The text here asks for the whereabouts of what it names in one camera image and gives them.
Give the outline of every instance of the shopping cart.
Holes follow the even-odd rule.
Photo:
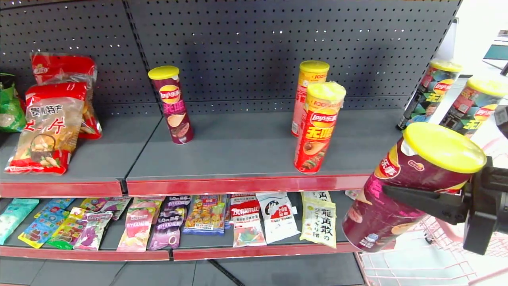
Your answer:
[[[426,216],[397,239],[394,249],[360,254],[369,286],[507,285],[508,236],[493,234],[485,256],[462,248],[463,225]],[[488,269],[480,275],[477,268]]]

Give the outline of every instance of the yellow snack packet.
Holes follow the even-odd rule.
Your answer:
[[[337,248],[335,204],[310,197],[303,200],[303,222],[300,240]]]

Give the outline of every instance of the snack bag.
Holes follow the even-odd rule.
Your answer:
[[[169,196],[162,206],[153,229],[149,250],[158,250],[164,247],[178,248],[180,245],[180,227],[187,214],[190,196]]]
[[[81,125],[86,84],[36,85],[26,91],[26,127],[6,173],[53,173],[69,168]]]
[[[266,245],[261,219],[259,217],[260,206],[256,196],[247,195],[246,198],[235,201],[231,200],[231,220],[233,221],[233,247],[261,246]]]
[[[291,202],[285,192],[259,193],[256,197],[265,221],[266,243],[300,233],[292,214]]]
[[[155,208],[129,208],[123,232],[116,251],[146,251]]]
[[[102,206],[101,212],[112,211],[112,220],[118,220],[131,201],[130,197],[112,197]]]
[[[34,218],[38,218],[43,212],[53,208],[58,207],[61,209],[66,209],[72,202],[74,201],[73,198],[53,198],[51,199],[38,213],[34,215]]]
[[[0,245],[39,204],[36,198],[14,198],[0,215]]]
[[[97,79],[95,62],[87,56],[66,53],[34,52],[30,57],[32,71],[39,85],[62,82],[86,83],[79,137],[101,138],[102,128],[92,106],[93,87]]]
[[[164,198],[164,196],[135,197],[131,208],[155,208],[155,214],[152,221],[152,224],[155,224]]]
[[[53,207],[41,213],[41,215],[18,236],[18,239],[33,248],[41,248],[63,223],[68,214],[69,212],[64,209]]]
[[[195,195],[187,216],[184,234],[224,235],[226,195]]]
[[[84,217],[86,226],[79,235],[73,249],[98,250],[101,245],[104,230],[112,217],[113,212],[86,213]]]
[[[337,248],[335,237],[335,204],[308,198],[303,203],[303,223],[300,240]]]
[[[0,73],[0,132],[21,132],[26,125],[25,109],[14,87],[14,75]]]
[[[302,201],[306,201],[307,199],[317,199],[318,201],[327,201],[331,202],[332,199],[330,197],[330,193],[328,191],[316,191],[316,192],[301,192],[302,193]]]
[[[72,249],[85,228],[85,213],[85,209],[72,208],[69,216],[48,240],[48,244],[60,249]]]
[[[79,207],[91,212],[98,212],[109,199],[110,197],[87,197]]]

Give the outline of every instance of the red chip canister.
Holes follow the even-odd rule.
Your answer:
[[[171,138],[175,144],[185,144],[194,138],[194,132],[180,90],[179,70],[173,66],[161,66],[148,72],[157,89],[163,106],[163,114]]]
[[[362,251],[379,251],[425,215],[385,195],[384,185],[457,193],[486,162],[482,149],[455,131],[424,122],[408,125],[344,217],[345,236]]]

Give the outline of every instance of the gray pegboard wall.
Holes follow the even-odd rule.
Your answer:
[[[186,101],[205,101],[206,110],[219,101],[292,100],[304,60],[330,63],[328,80],[346,87],[348,109],[373,108],[356,104],[367,102],[361,97],[401,97],[388,108],[402,107],[459,7],[458,0],[127,2],[149,67],[179,67]]]
[[[30,52],[83,54],[98,65],[94,91],[98,111],[116,115],[119,112],[110,111],[131,105],[130,109],[138,109],[135,114],[158,113],[121,1],[2,1],[0,9],[0,69],[17,76],[19,93],[35,84]]]

